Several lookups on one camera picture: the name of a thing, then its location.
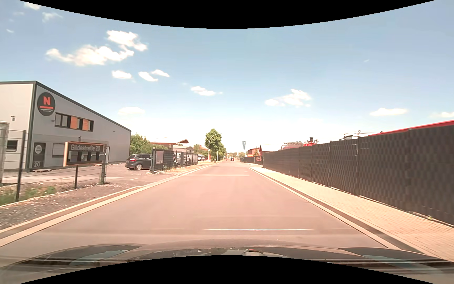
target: car hood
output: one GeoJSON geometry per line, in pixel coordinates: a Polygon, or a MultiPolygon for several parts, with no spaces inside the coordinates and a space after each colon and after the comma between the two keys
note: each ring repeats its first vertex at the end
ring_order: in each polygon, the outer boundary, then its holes
{"type": "Polygon", "coordinates": [[[46,277],[43,275],[51,276],[131,261],[184,256],[268,256],[343,264],[393,274],[454,273],[454,262],[390,248],[323,248],[298,242],[215,239],[152,245],[98,244],[68,248],[0,268],[0,283],[22,283],[46,277]]]}

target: gray industrial building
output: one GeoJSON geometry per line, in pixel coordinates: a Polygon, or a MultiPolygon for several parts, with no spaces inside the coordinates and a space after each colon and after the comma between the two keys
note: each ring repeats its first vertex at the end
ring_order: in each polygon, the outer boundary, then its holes
{"type": "Polygon", "coordinates": [[[19,167],[22,130],[24,168],[58,168],[64,143],[81,141],[107,145],[106,161],[129,156],[131,130],[37,81],[0,82],[0,120],[8,121],[5,171],[19,167]]]}

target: letter n logo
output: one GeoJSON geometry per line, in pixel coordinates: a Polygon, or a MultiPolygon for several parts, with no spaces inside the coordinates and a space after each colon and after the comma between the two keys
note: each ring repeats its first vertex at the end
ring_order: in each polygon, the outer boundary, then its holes
{"type": "Polygon", "coordinates": [[[43,96],[43,105],[50,105],[50,97],[43,96]]]}

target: tree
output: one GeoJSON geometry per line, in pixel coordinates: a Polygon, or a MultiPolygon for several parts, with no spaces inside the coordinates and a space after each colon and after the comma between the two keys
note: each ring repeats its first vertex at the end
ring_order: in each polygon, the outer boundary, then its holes
{"type": "Polygon", "coordinates": [[[148,141],[145,137],[142,137],[140,134],[136,133],[131,135],[131,144],[129,147],[129,154],[150,154],[152,153],[152,149],[155,147],[156,149],[167,149],[165,146],[159,144],[152,144],[148,141]]]}
{"type": "Polygon", "coordinates": [[[210,132],[206,133],[204,145],[209,148],[211,159],[215,161],[217,154],[218,158],[223,158],[223,156],[227,152],[224,144],[222,144],[222,134],[220,134],[220,132],[216,131],[214,128],[212,128],[210,132]]]}
{"type": "Polygon", "coordinates": [[[201,149],[200,144],[194,144],[194,153],[208,155],[208,151],[201,149]]]}

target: pallet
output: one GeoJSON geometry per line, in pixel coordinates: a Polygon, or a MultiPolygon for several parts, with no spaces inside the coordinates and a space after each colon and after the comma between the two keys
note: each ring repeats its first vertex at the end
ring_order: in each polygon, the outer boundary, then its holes
{"type": "Polygon", "coordinates": [[[37,169],[37,170],[32,170],[32,172],[51,172],[52,170],[50,169],[37,169]]]}

